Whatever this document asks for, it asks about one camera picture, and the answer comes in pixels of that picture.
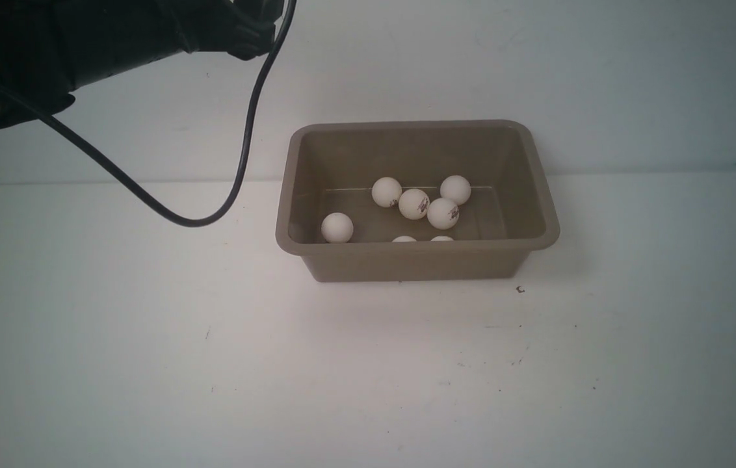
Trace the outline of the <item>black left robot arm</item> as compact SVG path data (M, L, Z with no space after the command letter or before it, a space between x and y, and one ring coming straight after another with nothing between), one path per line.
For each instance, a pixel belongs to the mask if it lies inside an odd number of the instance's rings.
M0 85L48 114L83 86L179 53L272 51L282 1L0 1Z

